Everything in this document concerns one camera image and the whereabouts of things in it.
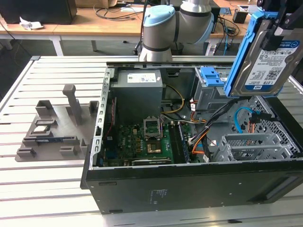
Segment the aluminum extrusion table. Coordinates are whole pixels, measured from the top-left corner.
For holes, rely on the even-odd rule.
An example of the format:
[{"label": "aluminum extrusion table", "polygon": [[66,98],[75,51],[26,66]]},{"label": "aluminum extrusion table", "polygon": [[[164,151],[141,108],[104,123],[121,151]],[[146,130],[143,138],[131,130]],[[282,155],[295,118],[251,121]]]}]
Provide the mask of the aluminum extrusion table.
[{"label": "aluminum extrusion table", "polygon": [[[180,56],[175,61],[207,57]],[[41,57],[31,60],[0,104],[0,226],[297,226],[303,223],[303,186],[273,204],[101,215],[89,190],[80,189],[84,160],[21,162],[14,155],[35,116],[49,99],[67,104],[65,84],[75,84],[82,104],[97,99],[107,61],[136,57]],[[290,78],[280,100],[303,125],[303,88]]]}]

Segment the wooden desk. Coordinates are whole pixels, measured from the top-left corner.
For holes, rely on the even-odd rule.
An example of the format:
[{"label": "wooden desk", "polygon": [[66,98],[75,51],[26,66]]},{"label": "wooden desk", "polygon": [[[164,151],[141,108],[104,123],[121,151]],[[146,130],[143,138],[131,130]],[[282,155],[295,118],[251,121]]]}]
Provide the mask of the wooden desk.
[{"label": "wooden desk", "polygon": [[[228,1],[228,0],[214,0],[215,3],[217,3],[218,6],[220,7],[229,7],[232,10],[232,15],[224,15],[222,16],[223,18],[232,21],[233,14],[235,12],[235,9],[237,5],[247,5],[247,1]],[[248,24],[250,22],[250,16],[246,17],[245,23],[244,24],[237,24],[240,28],[240,33],[237,35],[237,38],[243,39],[245,36]],[[235,27],[232,23],[226,21],[227,26]],[[217,23],[215,32],[210,35],[210,38],[222,38],[223,37],[223,27]]]},{"label": "wooden desk", "polygon": [[[131,12],[107,13],[106,17],[119,17]],[[142,13],[132,15],[134,20],[111,21],[99,18],[92,8],[78,9],[77,16],[71,25],[58,25],[54,35],[109,35],[109,36],[140,36]]]},{"label": "wooden desk", "polygon": [[[16,39],[46,39],[50,40],[50,36],[53,35],[54,29],[57,25],[44,25],[44,28],[36,30],[25,30],[19,24],[6,24],[3,18],[0,18],[1,23],[6,30],[9,31]],[[5,31],[5,29],[0,25],[0,40],[3,45],[6,46],[8,50],[12,49],[10,44],[11,36]]]},{"label": "wooden desk", "polygon": [[[230,7],[232,13],[234,12],[235,5],[245,5],[246,1],[231,1],[228,0],[214,0],[220,7]],[[109,12],[107,17],[118,17],[121,15],[130,14],[130,12]],[[112,40],[112,41],[139,41],[140,27],[142,14],[132,15],[133,20],[129,21],[110,21],[99,18],[92,8],[78,8],[78,13],[71,25],[44,25],[44,28],[38,30],[24,30],[20,25],[6,25],[2,21],[6,29],[16,39],[34,39],[34,40],[51,40],[55,47],[57,55],[63,55],[62,40],[91,40],[93,50],[97,50],[96,40]],[[228,20],[232,20],[232,16],[224,16]],[[240,28],[239,35],[234,38],[234,43],[240,43],[246,33],[250,17],[246,18],[245,24],[238,24]],[[223,28],[217,24],[215,33],[211,34],[208,42],[207,54],[213,45],[216,45],[223,37]],[[10,35],[0,27],[0,39],[11,39]],[[4,44],[11,48],[9,42]]]}]

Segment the black computer case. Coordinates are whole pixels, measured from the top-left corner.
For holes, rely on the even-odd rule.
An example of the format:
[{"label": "black computer case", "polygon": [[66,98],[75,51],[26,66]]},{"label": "black computer case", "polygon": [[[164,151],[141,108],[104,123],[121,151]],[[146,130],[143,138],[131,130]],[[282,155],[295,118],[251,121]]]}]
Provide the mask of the black computer case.
[{"label": "black computer case", "polygon": [[42,24],[68,25],[77,14],[75,0],[0,0],[0,14],[7,24],[20,18]]},{"label": "black computer case", "polygon": [[295,142],[295,158],[94,169],[90,147],[81,188],[90,189],[101,214],[273,203],[303,182],[302,128],[278,98],[264,103]]}]

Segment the yellow wire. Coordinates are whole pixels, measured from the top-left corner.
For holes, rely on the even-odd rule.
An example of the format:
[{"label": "yellow wire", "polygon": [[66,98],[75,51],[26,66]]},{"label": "yellow wire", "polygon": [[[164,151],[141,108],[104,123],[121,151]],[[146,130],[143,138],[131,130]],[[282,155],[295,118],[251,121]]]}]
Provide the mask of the yellow wire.
[{"label": "yellow wire", "polygon": [[175,92],[177,92],[178,93],[178,95],[181,97],[181,99],[182,99],[182,104],[181,104],[181,106],[180,106],[180,108],[178,108],[177,110],[170,110],[170,111],[163,111],[163,112],[161,112],[161,114],[163,113],[163,114],[173,114],[173,113],[175,113],[175,112],[178,112],[179,110],[182,110],[182,108],[184,107],[184,98],[183,98],[183,96],[181,95],[181,93],[180,92],[178,92],[178,90],[177,89],[175,89],[173,86],[171,86],[171,85],[166,85],[166,86],[168,86],[168,87],[171,87]]}]

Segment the gray floor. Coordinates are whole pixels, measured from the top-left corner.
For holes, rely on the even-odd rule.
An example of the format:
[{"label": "gray floor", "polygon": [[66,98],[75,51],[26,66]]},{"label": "gray floor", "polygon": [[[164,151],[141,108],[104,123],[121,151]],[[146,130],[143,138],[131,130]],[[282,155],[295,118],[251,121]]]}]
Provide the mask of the gray floor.
[{"label": "gray floor", "polygon": [[[0,45],[0,95],[1,99],[12,86],[18,75],[21,73],[30,57],[19,47],[16,41],[11,41],[13,49],[7,51],[1,49]],[[119,41],[97,41],[98,51],[92,51],[90,41],[64,41],[64,55],[66,56],[90,56],[90,55],[132,55],[132,51],[136,45],[135,42],[124,44]],[[56,52],[53,43],[47,40],[23,40],[22,46],[32,56],[55,56]],[[185,44],[183,55],[204,55],[203,45]],[[235,55],[237,48],[231,48],[226,55]]]}]

